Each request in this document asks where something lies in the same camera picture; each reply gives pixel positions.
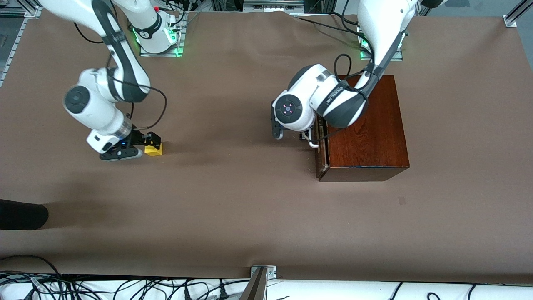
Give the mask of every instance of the table surface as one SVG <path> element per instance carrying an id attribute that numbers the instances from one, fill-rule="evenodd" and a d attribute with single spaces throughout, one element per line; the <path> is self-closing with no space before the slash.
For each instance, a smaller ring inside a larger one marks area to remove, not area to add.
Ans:
<path id="1" fill-rule="evenodd" d="M 62 107 L 108 51 L 43 12 L 0 89 L 0 198 L 47 203 L 50 221 L 0 232 L 0 253 L 64 273 L 244 277 L 271 264 L 286 278 L 533 281 L 533 74 L 518 33 L 500 18 L 421 17 L 409 31 L 386 73 L 410 169 L 321 183 L 297 135 L 271 137 L 269 106 L 303 66 L 356 58 L 353 36 L 284 13 L 199 15 L 182 58 L 140 59 L 168 95 L 154 130 L 165 154 L 109 163 Z M 134 123 L 162 103 L 151 93 Z"/>

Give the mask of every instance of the white robotic arm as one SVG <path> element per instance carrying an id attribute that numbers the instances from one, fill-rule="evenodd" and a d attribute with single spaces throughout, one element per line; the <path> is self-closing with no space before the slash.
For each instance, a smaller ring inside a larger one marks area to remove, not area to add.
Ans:
<path id="1" fill-rule="evenodd" d="M 346 81 L 339 81 L 322 65 L 304 67 L 293 77 L 287 90 L 272 102 L 273 136 L 281 139 L 284 129 L 310 133 L 315 113 L 336 128 L 353 124 L 365 112 L 368 96 L 400 46 L 417 2 L 361 0 L 357 14 L 359 26 L 373 46 L 373 59 L 364 68 L 355 88 Z M 442 4 L 445 1 L 432 2 Z M 309 144 L 318 147 L 311 141 Z"/>
<path id="2" fill-rule="evenodd" d="M 116 68 L 84 70 L 63 100 L 67 112 L 92 129 L 87 137 L 89 145 L 103 160 L 140 157 L 142 152 L 134 145 L 158 148 L 157 135 L 151 132 L 143 136 L 115 107 L 116 102 L 144 100 L 150 92 L 150 80 L 109 6 L 102 0 L 41 0 L 41 4 L 52 13 L 98 33 L 117 64 Z"/>

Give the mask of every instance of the yellow cube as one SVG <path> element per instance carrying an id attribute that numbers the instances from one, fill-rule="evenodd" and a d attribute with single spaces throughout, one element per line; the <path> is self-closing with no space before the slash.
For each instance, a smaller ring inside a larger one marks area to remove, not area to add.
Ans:
<path id="1" fill-rule="evenodd" d="M 163 155 L 163 143 L 159 145 L 159 149 L 156 149 L 153 146 L 145 146 L 144 152 L 150 156 L 159 156 Z"/>

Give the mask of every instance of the wooden box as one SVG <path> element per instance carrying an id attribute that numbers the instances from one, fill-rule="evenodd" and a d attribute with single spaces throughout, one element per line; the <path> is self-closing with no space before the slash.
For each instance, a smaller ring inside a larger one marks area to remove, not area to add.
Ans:
<path id="1" fill-rule="evenodd" d="M 322 118 L 315 125 L 318 137 L 336 130 Z M 385 181 L 409 168 L 394 76 L 381 78 L 353 125 L 320 142 L 316 163 L 320 181 Z"/>

